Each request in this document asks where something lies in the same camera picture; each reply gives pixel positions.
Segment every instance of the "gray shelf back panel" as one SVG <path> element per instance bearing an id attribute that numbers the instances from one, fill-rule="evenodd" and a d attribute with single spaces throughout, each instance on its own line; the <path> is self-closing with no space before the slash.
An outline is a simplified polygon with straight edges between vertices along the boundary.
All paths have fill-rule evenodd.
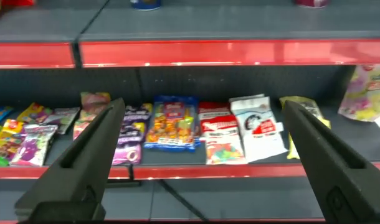
<path id="1" fill-rule="evenodd" d="M 83 91 L 107 91 L 112 99 L 122 97 L 125 103 L 142 101 L 138 79 L 130 68 L 0 70 L 0 105 L 80 106 Z"/>
<path id="2" fill-rule="evenodd" d="M 380 0 L 164 0 L 153 11 L 110 0 L 82 40 L 380 38 Z"/>
<path id="3" fill-rule="evenodd" d="M 209 219 L 322 218 L 306 177 L 166 180 Z M 151 219 L 195 219 L 155 183 Z"/>
<path id="4" fill-rule="evenodd" d="M 107 0 L 38 0 L 0 13 L 0 42 L 71 42 Z"/>

